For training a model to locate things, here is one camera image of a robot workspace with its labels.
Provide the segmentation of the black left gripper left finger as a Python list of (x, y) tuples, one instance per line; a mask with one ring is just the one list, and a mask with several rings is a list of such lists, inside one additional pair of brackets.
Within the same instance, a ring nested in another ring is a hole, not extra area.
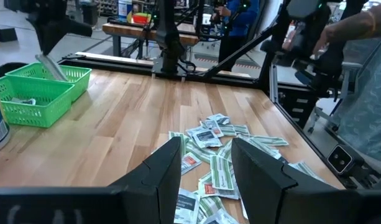
[(173, 224), (181, 179), (181, 138), (174, 137), (111, 185), (121, 187), (108, 224)]

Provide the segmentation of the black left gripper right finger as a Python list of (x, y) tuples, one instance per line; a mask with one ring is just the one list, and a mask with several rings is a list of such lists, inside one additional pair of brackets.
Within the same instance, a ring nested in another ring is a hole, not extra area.
[(357, 224), (357, 195), (232, 141), (236, 182), (250, 224)]

